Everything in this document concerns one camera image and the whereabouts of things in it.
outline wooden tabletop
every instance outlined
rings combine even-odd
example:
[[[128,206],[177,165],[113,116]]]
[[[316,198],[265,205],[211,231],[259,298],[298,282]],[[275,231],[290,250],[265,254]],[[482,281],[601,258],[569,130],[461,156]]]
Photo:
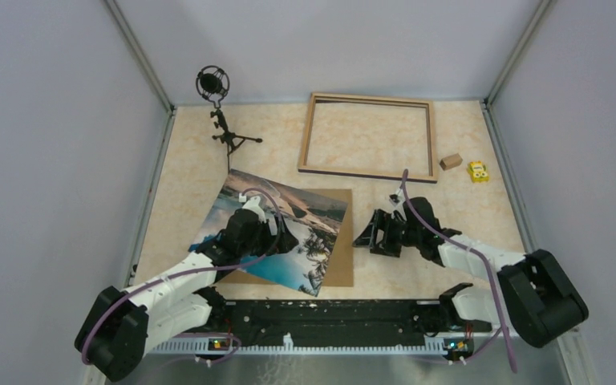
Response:
[[[220,133],[209,120],[210,106],[179,107],[164,168],[136,273],[136,282],[161,273],[187,256],[188,247],[204,221],[225,176],[225,146],[211,135]],[[399,182],[348,176],[299,173],[307,103],[224,106],[231,131],[260,136],[263,143],[245,143],[232,155],[233,168],[297,188],[349,188],[353,192],[356,236],[374,209],[389,209],[387,196]],[[511,204],[478,101],[434,102],[438,160],[458,152],[464,163],[440,171],[437,184],[408,183],[411,197],[426,197],[443,227],[458,229],[482,242],[523,251]],[[352,140],[353,132],[335,130],[333,140],[353,143],[354,152],[386,149],[387,141]],[[467,162],[481,160],[490,181],[474,184]],[[354,251],[355,285],[322,287],[318,298],[437,298],[460,282],[485,282],[424,260],[406,248],[400,258]],[[298,299],[307,294],[279,285],[220,284],[227,299]]]

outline brown box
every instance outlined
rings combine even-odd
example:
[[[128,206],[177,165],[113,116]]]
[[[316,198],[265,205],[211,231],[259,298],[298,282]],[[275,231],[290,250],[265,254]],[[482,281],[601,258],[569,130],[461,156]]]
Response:
[[[306,191],[338,199],[348,203],[341,229],[338,231],[334,251],[330,256],[329,266],[322,286],[353,287],[353,195],[351,190],[331,188],[305,188]],[[275,284],[263,278],[235,270],[221,279],[221,283],[261,283]]]
[[[455,168],[460,165],[462,161],[463,160],[461,159],[461,156],[459,156],[459,154],[445,156],[443,159],[440,160],[440,167],[443,170],[449,170],[450,168]]]

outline wooden frame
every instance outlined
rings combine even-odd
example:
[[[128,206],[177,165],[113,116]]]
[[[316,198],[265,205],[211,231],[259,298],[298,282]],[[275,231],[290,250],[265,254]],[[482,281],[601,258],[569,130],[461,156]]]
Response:
[[[308,150],[310,148],[310,133],[313,130],[313,118],[315,112],[315,104],[319,102],[343,102],[343,103],[362,103],[362,104],[378,104],[384,106],[398,107],[419,107],[426,109],[426,137],[427,137],[427,154],[428,154],[428,173],[413,174],[410,170],[410,181],[437,183],[438,182],[438,162],[436,161],[436,130],[433,121],[433,104],[430,101],[419,99],[400,99],[400,98],[383,98],[374,96],[360,95],[339,95],[325,94],[314,92],[310,96],[310,105],[308,106],[308,114],[306,117],[306,127],[303,129],[303,141],[301,143],[301,153],[298,156],[298,171],[312,172],[316,174],[331,174],[341,176],[360,176],[365,178],[398,180],[403,175],[403,170],[399,172],[378,172],[375,170],[341,168],[341,167],[324,167],[324,166],[309,166]]]

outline printed photograph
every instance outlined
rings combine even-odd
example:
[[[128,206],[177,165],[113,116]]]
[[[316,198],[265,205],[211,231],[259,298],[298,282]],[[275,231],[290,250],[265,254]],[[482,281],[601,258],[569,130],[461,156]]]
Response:
[[[215,237],[224,229],[235,210],[242,207],[237,199],[239,194],[250,187],[261,188],[273,197],[287,229],[296,237],[298,245],[288,253],[269,256],[244,271],[317,297],[346,215],[347,203],[344,201],[230,170],[193,243],[199,244]],[[249,192],[248,197],[255,195],[261,194]],[[273,204],[262,195],[261,201],[265,215],[270,219],[271,229],[275,231]],[[256,257],[244,257],[241,262],[252,261]]]

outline yellow object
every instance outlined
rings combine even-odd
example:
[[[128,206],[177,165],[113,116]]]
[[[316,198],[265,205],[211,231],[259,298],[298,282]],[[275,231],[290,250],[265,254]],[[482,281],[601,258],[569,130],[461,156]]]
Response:
[[[490,180],[490,175],[488,174],[488,168],[483,165],[483,162],[476,161],[470,162],[468,167],[466,168],[469,176],[471,177],[471,182],[487,182]]]

